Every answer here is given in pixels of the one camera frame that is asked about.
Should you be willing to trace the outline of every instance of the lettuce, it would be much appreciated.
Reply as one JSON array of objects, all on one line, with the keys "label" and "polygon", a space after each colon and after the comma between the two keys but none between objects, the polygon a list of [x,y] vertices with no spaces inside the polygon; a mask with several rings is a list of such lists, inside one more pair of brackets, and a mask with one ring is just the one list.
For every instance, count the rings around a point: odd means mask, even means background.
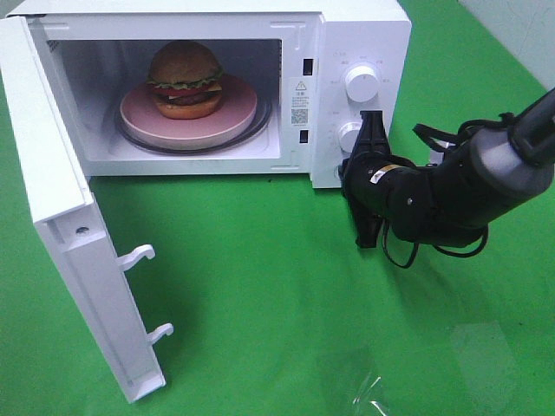
[{"label": "lettuce", "polygon": [[147,78],[147,84],[154,85],[155,88],[173,88],[173,89],[192,89],[192,88],[200,88],[203,85],[210,84],[214,81],[217,81],[221,78],[224,74],[224,69],[219,67],[216,73],[208,78],[203,78],[202,80],[192,81],[192,82],[176,82],[174,84],[170,84],[167,82],[158,82],[153,79],[150,75]]}]

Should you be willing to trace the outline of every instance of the plate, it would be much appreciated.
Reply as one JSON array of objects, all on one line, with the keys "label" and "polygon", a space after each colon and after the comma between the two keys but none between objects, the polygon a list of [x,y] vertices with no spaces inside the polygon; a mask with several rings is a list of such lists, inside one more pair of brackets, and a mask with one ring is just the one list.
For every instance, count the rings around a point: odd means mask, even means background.
[{"label": "plate", "polygon": [[245,81],[224,75],[216,111],[194,120],[164,117],[154,105],[146,83],[129,91],[120,104],[123,128],[132,139],[159,149],[194,151],[224,145],[250,126],[258,97]]}]

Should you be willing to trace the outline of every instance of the warning label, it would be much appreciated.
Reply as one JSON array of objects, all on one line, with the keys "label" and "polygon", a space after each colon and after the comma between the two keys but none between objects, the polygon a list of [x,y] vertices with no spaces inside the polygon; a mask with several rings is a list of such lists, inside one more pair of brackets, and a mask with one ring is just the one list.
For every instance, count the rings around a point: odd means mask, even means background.
[{"label": "warning label", "polygon": [[310,118],[310,84],[304,78],[292,78],[291,92],[291,125],[306,127]]}]

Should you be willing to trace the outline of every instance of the green floor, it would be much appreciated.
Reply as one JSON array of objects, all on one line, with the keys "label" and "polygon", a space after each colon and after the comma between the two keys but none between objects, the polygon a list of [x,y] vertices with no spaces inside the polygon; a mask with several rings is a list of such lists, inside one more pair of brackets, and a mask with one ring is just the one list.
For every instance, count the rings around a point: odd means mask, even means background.
[{"label": "green floor", "polygon": [[[543,94],[454,0],[402,4],[396,153],[426,163],[417,122]],[[94,179],[118,252],[156,249],[127,273],[147,329],[175,327],[155,347],[168,385],[129,405],[31,225],[4,97],[0,136],[1,415],[555,414],[555,186],[479,256],[423,247],[400,270],[305,176]]]}]

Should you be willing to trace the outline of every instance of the burger patty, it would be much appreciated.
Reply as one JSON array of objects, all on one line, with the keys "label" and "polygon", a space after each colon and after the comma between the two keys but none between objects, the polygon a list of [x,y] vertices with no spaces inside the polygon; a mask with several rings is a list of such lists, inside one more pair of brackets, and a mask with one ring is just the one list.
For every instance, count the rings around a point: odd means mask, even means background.
[{"label": "burger patty", "polygon": [[175,106],[192,106],[194,104],[199,104],[202,101],[206,101],[212,98],[216,94],[220,94],[221,91],[203,91],[195,95],[188,95],[183,97],[169,97],[167,95],[158,96],[168,104],[174,104]]}]

